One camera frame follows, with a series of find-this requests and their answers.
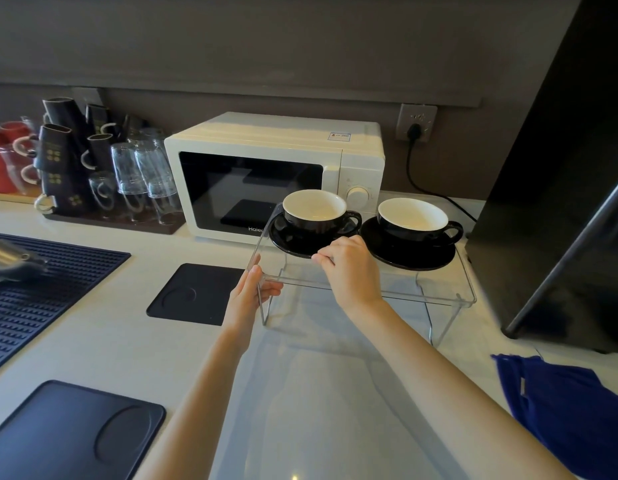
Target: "saucer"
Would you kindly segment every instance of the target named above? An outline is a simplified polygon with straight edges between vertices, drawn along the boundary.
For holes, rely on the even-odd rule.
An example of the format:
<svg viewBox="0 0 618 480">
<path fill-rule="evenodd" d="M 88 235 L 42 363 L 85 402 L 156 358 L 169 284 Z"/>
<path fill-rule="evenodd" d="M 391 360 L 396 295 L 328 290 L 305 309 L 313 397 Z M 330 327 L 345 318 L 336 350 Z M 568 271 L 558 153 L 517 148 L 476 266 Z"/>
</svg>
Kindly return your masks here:
<svg viewBox="0 0 618 480">
<path fill-rule="evenodd" d="M 450 238 L 436 239 L 436 246 L 432 245 L 433 242 L 425 244 L 398 239 L 382 231 L 375 218 L 362 224 L 360 236 L 373 257 L 390 266 L 409 271 L 439 269 L 448 265 L 456 256 L 456 247 L 450 243 Z"/>
<path fill-rule="evenodd" d="M 318 250 L 329 246 L 333 239 L 341 235 L 351 236 L 353 233 L 336 234 L 331 237 L 313 237 L 298 231 L 286 220 L 284 215 L 275 217 L 269 227 L 269 237 L 279 250 L 299 258 L 311 259 Z"/>
</svg>

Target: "blue cloth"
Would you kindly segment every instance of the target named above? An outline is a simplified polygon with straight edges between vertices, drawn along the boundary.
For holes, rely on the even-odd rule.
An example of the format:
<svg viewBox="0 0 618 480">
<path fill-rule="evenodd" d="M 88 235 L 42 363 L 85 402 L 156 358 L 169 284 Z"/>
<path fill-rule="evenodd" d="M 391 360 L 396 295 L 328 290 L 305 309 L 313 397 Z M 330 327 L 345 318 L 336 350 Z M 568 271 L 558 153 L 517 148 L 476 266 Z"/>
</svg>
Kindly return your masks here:
<svg viewBox="0 0 618 480">
<path fill-rule="evenodd" d="M 618 480 L 617 394 L 590 369 L 538 356 L 492 357 L 514 418 L 572 473 Z"/>
</svg>

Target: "forearm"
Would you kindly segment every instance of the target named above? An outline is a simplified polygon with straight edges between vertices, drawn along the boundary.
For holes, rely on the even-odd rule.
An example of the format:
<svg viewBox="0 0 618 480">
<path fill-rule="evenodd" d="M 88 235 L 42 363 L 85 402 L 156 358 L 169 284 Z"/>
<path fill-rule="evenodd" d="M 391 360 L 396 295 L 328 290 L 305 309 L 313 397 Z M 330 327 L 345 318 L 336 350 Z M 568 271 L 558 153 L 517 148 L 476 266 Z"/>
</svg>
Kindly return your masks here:
<svg viewBox="0 0 618 480">
<path fill-rule="evenodd" d="M 573 478 L 542 444 L 385 301 L 359 307 L 348 315 L 383 355 L 470 477 Z"/>
<path fill-rule="evenodd" d="M 136 480 L 208 478 L 240 357 L 235 341 L 223 331 Z"/>
</svg>

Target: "white countertop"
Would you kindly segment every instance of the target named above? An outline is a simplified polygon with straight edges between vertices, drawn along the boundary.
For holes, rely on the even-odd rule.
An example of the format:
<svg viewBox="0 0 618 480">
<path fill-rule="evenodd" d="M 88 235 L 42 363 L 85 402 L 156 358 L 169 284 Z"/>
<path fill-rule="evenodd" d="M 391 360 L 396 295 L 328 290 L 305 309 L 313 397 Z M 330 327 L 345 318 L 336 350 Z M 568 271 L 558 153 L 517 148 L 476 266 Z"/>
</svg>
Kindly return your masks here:
<svg viewBox="0 0 618 480">
<path fill-rule="evenodd" d="M 145 310 L 179 265 L 243 268 L 253 247 L 48 221 L 0 202 L 0 232 L 127 251 L 132 257 L 0 368 L 0 423 L 49 379 L 163 405 L 168 420 L 218 327 Z M 473 274 L 478 302 L 440 351 L 507 408 L 494 353 L 593 369 L 618 394 L 618 355 L 505 338 Z M 239 367 L 212 478 L 462 478 L 373 347 L 327 290 L 288 286 L 265 330 L 256 322 Z"/>
</svg>

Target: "person's right arm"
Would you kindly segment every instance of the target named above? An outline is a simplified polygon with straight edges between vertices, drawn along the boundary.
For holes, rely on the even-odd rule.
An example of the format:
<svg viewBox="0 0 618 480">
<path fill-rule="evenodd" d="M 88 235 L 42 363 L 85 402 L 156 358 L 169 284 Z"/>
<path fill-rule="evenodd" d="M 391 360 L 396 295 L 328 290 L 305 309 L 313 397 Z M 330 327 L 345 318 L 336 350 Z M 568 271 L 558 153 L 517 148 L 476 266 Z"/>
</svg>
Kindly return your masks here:
<svg viewBox="0 0 618 480">
<path fill-rule="evenodd" d="M 405 323 L 380 293 L 360 236 L 341 237 L 312 259 L 339 306 L 373 343 L 458 464 L 476 479 L 573 479 L 508 412 Z"/>
</svg>

